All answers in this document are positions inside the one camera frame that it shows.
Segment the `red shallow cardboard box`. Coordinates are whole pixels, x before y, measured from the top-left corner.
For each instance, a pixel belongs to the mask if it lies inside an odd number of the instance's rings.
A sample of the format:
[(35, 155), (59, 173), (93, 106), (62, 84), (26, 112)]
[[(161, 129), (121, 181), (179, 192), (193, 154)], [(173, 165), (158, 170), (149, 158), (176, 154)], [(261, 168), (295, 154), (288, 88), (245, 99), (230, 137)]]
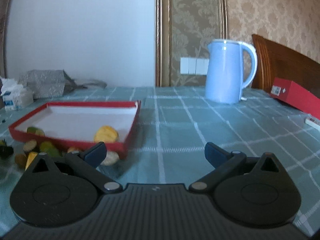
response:
[[(141, 101), (48, 102), (12, 123), (8, 130), (16, 141), (51, 141), (62, 151), (73, 146), (86, 150), (94, 145), (96, 131), (108, 125), (118, 132), (119, 138), (108, 143), (107, 150), (117, 152), (120, 159), (125, 159), (140, 106)], [(45, 136), (27, 133), (29, 126), (42, 129)]]

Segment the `green cucumber piece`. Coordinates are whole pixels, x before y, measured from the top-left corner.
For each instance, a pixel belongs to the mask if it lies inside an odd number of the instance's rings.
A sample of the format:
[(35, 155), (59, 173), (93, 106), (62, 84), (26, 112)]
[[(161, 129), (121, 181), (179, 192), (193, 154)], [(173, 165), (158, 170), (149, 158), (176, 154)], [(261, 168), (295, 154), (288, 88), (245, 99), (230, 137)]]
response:
[(52, 158), (57, 158), (57, 157), (61, 157), (61, 153), (59, 152), (59, 150), (55, 147), (49, 147), (46, 149), (46, 153), (52, 157)]
[(31, 134), (35, 134), (35, 135), (39, 135), (39, 136), (45, 136), (45, 133), (42, 129), (38, 128), (38, 127), (34, 127), (34, 126), (29, 126), (27, 128), (27, 133), (31, 133)]

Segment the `brown kiwi-like round fruit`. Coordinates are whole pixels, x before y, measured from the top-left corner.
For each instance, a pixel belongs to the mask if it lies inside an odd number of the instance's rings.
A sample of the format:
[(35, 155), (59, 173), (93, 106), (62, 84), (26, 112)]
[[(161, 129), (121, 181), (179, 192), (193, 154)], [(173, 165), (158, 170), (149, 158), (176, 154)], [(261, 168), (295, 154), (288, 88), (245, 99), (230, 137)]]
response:
[(67, 150), (67, 153), (71, 153), (71, 152), (81, 152), (81, 149), (73, 146)]

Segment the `yellow pineapple chunk round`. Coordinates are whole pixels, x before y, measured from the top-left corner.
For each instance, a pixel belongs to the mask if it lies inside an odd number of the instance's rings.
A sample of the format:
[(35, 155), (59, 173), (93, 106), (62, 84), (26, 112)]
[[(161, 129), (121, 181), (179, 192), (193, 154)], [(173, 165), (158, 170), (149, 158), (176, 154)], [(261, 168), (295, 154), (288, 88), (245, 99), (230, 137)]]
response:
[(118, 138), (119, 134), (112, 126), (101, 126), (94, 135), (95, 142), (113, 143)]

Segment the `grey patterned gift bag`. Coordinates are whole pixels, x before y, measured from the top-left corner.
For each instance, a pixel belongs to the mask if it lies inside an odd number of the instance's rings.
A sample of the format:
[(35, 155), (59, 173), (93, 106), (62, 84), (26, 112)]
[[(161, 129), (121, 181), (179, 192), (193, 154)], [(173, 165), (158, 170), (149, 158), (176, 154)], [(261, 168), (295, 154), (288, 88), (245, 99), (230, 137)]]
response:
[(20, 75), (19, 83), (31, 90), (34, 99), (58, 98), (77, 89), (106, 88), (95, 79), (73, 79), (64, 70), (30, 70)]

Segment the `wooden headboard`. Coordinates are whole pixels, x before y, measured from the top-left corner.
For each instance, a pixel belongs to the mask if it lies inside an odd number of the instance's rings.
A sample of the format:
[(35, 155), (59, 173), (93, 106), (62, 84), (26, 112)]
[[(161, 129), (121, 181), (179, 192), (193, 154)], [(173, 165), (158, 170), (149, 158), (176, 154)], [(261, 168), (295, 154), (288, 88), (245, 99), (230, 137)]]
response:
[(319, 97), (319, 63), (282, 44), (252, 35), (258, 68), (252, 88), (270, 92), (276, 77), (294, 81)]

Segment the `yellow pineapple chunk tall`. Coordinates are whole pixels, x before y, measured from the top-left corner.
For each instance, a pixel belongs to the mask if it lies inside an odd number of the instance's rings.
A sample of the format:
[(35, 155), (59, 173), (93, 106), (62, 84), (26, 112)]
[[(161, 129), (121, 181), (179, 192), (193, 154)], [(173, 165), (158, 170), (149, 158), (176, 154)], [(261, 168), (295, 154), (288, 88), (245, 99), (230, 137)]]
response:
[(37, 152), (29, 152), (28, 153), (27, 162), (25, 165), (25, 170), (30, 166), (30, 164), (33, 162), (33, 160), (36, 158), (37, 155), (38, 155)]

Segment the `white tissue pack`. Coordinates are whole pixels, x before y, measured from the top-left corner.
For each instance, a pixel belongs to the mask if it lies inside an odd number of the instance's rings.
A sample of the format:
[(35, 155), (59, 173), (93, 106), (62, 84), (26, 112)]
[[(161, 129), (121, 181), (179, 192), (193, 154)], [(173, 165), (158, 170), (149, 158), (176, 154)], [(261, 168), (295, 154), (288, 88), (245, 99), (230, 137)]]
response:
[(23, 109), (34, 102), (32, 91), (15, 79), (1, 77), (1, 82), (1, 97), (7, 112)]

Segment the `green tomato with stem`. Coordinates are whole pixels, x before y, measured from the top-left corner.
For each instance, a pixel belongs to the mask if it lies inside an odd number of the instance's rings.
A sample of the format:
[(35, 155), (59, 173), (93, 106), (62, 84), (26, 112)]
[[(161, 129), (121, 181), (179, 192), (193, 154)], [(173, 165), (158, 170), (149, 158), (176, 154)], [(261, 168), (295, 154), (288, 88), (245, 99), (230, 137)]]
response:
[(12, 156), (14, 149), (12, 146), (7, 145), (5, 140), (0, 140), (0, 158), (7, 159)]

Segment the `red box lid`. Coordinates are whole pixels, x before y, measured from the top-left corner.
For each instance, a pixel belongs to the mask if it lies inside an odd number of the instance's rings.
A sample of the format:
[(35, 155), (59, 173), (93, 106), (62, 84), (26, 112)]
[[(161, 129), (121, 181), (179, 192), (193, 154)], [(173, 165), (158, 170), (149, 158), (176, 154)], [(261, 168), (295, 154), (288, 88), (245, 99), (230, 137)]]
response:
[(276, 77), (270, 96), (319, 119), (319, 98), (294, 81)]

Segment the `brown longan with twig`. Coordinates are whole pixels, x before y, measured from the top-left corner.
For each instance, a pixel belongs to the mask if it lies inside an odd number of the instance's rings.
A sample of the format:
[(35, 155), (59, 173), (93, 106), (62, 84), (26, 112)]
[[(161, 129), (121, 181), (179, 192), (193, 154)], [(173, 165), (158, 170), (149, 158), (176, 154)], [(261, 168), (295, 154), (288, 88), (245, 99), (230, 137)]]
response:
[(27, 157), (25, 154), (15, 155), (15, 164), (18, 166), (18, 168), (25, 169), (26, 163), (27, 163)]

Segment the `light blue electric kettle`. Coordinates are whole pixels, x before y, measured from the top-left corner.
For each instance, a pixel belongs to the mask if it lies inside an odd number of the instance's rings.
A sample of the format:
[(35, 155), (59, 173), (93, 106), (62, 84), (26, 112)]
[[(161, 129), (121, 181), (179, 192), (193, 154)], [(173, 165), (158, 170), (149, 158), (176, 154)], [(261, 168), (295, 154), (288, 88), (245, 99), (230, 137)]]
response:
[[(215, 39), (208, 44), (208, 50), (205, 97), (218, 103), (238, 103), (243, 90), (257, 73), (258, 57), (255, 47), (242, 41)], [(244, 79), (244, 52), (251, 58), (251, 71), (247, 79)]]

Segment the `green checked tablecloth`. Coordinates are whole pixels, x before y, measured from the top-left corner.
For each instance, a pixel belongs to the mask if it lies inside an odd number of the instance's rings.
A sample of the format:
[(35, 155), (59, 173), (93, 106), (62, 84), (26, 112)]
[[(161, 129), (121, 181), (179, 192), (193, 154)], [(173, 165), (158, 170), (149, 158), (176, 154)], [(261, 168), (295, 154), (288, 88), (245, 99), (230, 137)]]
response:
[[(1, 113), (1, 137), (37, 107), (64, 101), (141, 101), (128, 154), (97, 170), (123, 191), (104, 193), (40, 152), (26, 171), (1, 162), (1, 239), (319, 239), (319, 132), (307, 114), (257, 89), (236, 105), (202, 87), (107, 88)], [(213, 171), (206, 143), (247, 160), (211, 192), (189, 185)]]

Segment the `white wall switch panel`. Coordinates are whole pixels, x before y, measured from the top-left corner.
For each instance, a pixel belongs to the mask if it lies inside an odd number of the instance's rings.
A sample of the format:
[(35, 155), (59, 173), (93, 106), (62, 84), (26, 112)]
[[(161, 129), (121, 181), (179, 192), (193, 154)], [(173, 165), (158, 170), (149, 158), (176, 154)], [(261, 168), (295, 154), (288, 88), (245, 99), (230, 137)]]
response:
[(209, 59), (182, 57), (180, 73), (182, 75), (207, 75)]

